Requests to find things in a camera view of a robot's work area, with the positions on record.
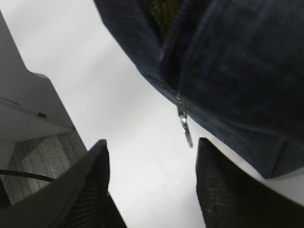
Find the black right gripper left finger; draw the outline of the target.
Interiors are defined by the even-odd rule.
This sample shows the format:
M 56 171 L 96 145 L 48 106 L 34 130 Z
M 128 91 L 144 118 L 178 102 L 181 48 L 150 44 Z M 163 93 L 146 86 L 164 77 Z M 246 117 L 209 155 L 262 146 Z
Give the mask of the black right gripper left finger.
M 108 192 L 110 162 L 106 140 L 99 140 L 57 179 L 20 171 L 0 173 L 49 182 L 29 197 L 1 209 L 2 228 L 126 227 Z

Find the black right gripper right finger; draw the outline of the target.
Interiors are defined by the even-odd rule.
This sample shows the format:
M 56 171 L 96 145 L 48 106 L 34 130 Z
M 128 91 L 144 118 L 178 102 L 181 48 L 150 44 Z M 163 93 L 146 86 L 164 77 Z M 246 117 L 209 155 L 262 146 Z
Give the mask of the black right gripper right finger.
M 302 228 L 303 206 L 278 194 L 200 138 L 196 192 L 208 228 Z

